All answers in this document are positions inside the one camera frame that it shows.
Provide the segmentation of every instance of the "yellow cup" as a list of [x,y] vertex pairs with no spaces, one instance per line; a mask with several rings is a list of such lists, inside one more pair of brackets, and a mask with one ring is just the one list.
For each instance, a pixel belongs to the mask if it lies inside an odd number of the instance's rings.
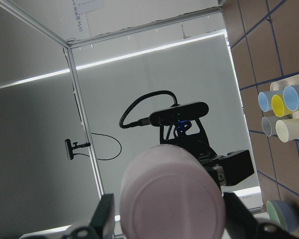
[[271,100],[273,111],[278,117],[286,116],[294,111],[288,109],[284,101],[284,95],[274,95]]

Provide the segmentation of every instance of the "cup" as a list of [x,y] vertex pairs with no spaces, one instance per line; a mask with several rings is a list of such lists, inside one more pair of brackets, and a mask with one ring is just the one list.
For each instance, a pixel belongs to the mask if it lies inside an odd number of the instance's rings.
[[267,136],[272,136],[276,134],[276,122],[278,120],[288,120],[288,116],[278,117],[278,116],[269,116],[263,117],[261,120],[261,126],[263,131]]
[[299,110],[299,85],[285,87],[284,100],[288,109]]
[[267,201],[269,218],[289,233],[293,233],[299,225],[299,216],[296,210],[287,202],[280,200]]
[[286,106],[283,94],[274,95],[272,97],[271,104],[275,115],[277,115],[278,117],[286,116],[293,113],[293,111],[289,110]]
[[258,103],[263,112],[271,111],[272,104],[271,100],[274,95],[283,94],[284,91],[265,91],[260,92],[258,95]]
[[276,132],[282,142],[299,138],[299,119],[283,119],[277,121]]

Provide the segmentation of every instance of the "aluminum extrusion bar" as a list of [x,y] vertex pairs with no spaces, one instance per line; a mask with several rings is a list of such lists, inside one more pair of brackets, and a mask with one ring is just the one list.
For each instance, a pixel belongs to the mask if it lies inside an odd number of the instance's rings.
[[89,154],[90,154],[90,158],[91,158],[91,163],[92,163],[92,168],[93,168],[93,173],[94,173],[94,178],[96,181],[98,194],[101,199],[101,196],[104,194],[104,188],[103,188],[103,184],[102,184],[100,169],[99,169],[96,154],[95,154],[92,134],[91,134],[90,127],[89,127],[88,117],[87,117],[86,111],[85,111],[82,92],[81,92],[80,83],[79,83],[77,71],[75,68],[75,62],[74,62],[74,57],[73,57],[71,48],[67,48],[67,54],[68,54],[68,58],[69,58],[68,59],[69,60],[69,68],[70,68],[70,72],[71,72],[71,76],[72,76],[74,91],[75,91],[75,95],[77,97],[79,113],[80,113],[80,116],[82,119],[82,126],[83,126],[83,129],[85,132],[86,140],[91,144],[91,146],[88,147]]
[[47,29],[45,26],[37,22],[35,19],[33,19],[29,14],[24,12],[21,8],[19,8],[16,4],[13,2],[6,2],[5,0],[0,0],[0,7],[5,9],[6,11],[10,12],[12,15],[19,18],[21,21],[25,22],[26,24],[30,25],[34,29],[38,30],[42,34],[48,36],[52,40],[59,43],[61,46],[65,48],[69,48],[69,44],[64,41],[62,38],[57,36],[55,33]]
[[195,19],[195,18],[199,18],[199,17],[203,17],[203,16],[208,16],[208,15],[212,15],[212,14],[216,14],[216,13],[220,13],[220,12],[222,12],[222,7],[214,6],[211,8],[182,14],[182,15],[164,19],[164,20],[153,21],[151,23],[140,25],[140,26],[124,28],[119,31],[101,34],[101,35],[98,35],[98,36],[95,36],[95,37],[92,37],[92,38],[89,38],[86,40],[82,40],[80,42],[72,43],[72,44],[70,44],[70,47],[71,48],[82,47],[82,46],[93,44],[96,42],[105,41],[108,39],[113,39],[113,38],[117,38],[117,37],[121,37],[121,36],[126,36],[126,35],[130,35],[130,34],[137,33],[137,32],[147,31],[147,30],[151,30],[154,28],[167,26],[170,24],[174,24],[174,23],[178,23],[178,22],[182,22],[182,21],[186,21],[186,20],[191,20],[191,19]]

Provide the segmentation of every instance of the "metal frame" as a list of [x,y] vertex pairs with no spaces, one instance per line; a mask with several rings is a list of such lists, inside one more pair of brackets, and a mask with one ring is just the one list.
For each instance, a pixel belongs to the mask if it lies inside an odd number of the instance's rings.
[[162,26],[166,26],[166,25],[170,25],[170,24],[174,24],[174,23],[178,23],[178,22],[182,22],[185,20],[195,19],[195,18],[222,12],[221,6],[215,6],[215,7],[183,14],[180,16],[168,18],[165,20],[159,20],[159,21],[151,22],[148,24],[140,25],[140,26],[126,28],[126,29],[112,32],[112,33],[102,34],[102,35],[99,35],[96,37],[92,37],[92,38],[71,44],[69,42],[66,42],[62,38],[60,38],[58,35],[56,35],[52,31],[50,31],[49,29],[47,29],[45,26],[43,26],[41,23],[39,23],[35,19],[33,19],[29,14],[24,12],[21,8],[19,8],[12,1],[0,0],[0,7],[5,9],[12,15],[16,16],[21,21],[30,25],[32,28],[34,28],[34,29],[38,30],[39,32],[43,33],[44,35],[48,36],[49,38],[51,38],[52,40],[57,42],[59,45],[61,45],[62,47],[66,48],[66,52],[67,52],[68,60],[69,60],[70,73],[71,73],[72,82],[73,82],[73,86],[74,86],[74,94],[77,97],[79,114],[81,115],[82,126],[84,129],[85,138],[86,138],[87,142],[89,142],[91,144],[91,146],[89,147],[89,154],[91,157],[91,163],[92,163],[92,168],[93,168],[93,172],[94,172],[94,177],[95,177],[95,181],[96,181],[96,185],[97,185],[99,198],[101,198],[101,196],[104,194],[104,188],[103,188],[103,183],[102,183],[102,179],[101,179],[100,169],[99,169],[98,162],[97,162],[95,148],[93,145],[92,134],[91,134],[90,127],[89,127],[88,117],[87,117],[87,114],[85,111],[83,96],[82,96],[80,83],[79,83],[79,79],[78,79],[78,75],[77,75],[77,71],[76,71],[76,66],[75,66],[72,49],[82,47],[85,45],[89,45],[89,44],[93,44],[96,42],[108,40],[108,39],[113,39],[113,38],[129,35],[129,34],[133,34],[133,33],[137,33],[137,32],[142,32],[142,31],[146,31],[146,30],[150,30],[150,29],[154,29],[154,28],[158,28],[158,27],[162,27]]

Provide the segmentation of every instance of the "beige tray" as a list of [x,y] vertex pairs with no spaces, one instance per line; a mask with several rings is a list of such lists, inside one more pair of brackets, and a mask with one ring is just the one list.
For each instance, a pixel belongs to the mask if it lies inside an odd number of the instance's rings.
[[[271,91],[283,90],[286,86],[299,85],[299,75],[291,76],[280,81],[272,82],[270,84]],[[289,115],[292,119],[299,119],[299,111]]]

